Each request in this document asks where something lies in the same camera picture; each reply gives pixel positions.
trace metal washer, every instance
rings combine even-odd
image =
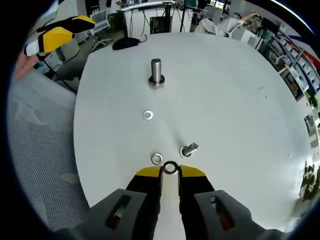
[[[143,119],[144,119],[144,120],[149,121],[149,120],[151,120],[153,117],[154,117],[154,113],[153,113],[152,111],[150,111],[150,110],[147,110],[147,111],[145,111],[145,112],[143,113]]]
[[[149,84],[150,84],[151,86],[153,86],[153,87],[159,87],[159,86],[161,86],[161,85],[164,84],[164,83],[165,83],[165,77],[164,77],[163,75],[161,75],[161,79],[160,79],[159,82],[154,82],[153,77],[152,77],[152,76],[149,77]]]
[[[168,171],[168,170],[167,170],[167,166],[170,165],[170,164],[174,166],[174,170],[173,170],[173,171]],[[179,168],[179,166],[178,166],[178,164],[177,164],[175,161],[166,161],[166,162],[163,164],[163,167],[162,167],[163,172],[164,172],[165,174],[168,174],[168,175],[176,174],[176,173],[178,172],[178,168]]]
[[[154,165],[160,165],[162,164],[164,161],[164,157],[160,154],[160,153],[155,153],[153,154],[153,156],[151,157],[151,162],[154,164]]]

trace person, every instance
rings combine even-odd
[[[226,18],[219,22],[217,25],[210,21],[208,18],[204,18],[199,22],[195,32],[214,34],[221,37],[228,37],[229,33],[234,29],[244,24],[248,19],[258,16],[258,13],[253,12],[244,17],[239,13],[234,13],[233,17]]]
[[[39,62],[37,55],[27,56],[22,50],[15,64],[13,79],[18,80],[29,73],[37,62]]]

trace screw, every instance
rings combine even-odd
[[[184,158],[188,158],[191,156],[199,148],[199,144],[196,142],[191,143],[189,146],[184,146],[180,150],[180,154]]]

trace window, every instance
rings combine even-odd
[[[210,1],[210,5],[211,6],[215,6],[216,8],[218,9],[223,9],[224,8],[224,2],[220,2],[220,1],[217,1],[217,0],[211,0]]]

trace office chair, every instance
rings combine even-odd
[[[76,95],[36,70],[12,81],[7,132],[21,187],[52,231],[74,226],[89,211],[73,142]]]
[[[108,20],[109,12],[110,8],[106,8],[102,11],[98,11],[90,15],[90,18],[95,21],[95,27],[88,31],[90,35],[88,35],[88,32],[85,33],[87,37],[95,36],[101,30],[107,30],[110,28],[110,23]],[[93,46],[92,51],[94,51],[100,44],[106,47],[107,44],[112,41],[112,38],[101,39]]]

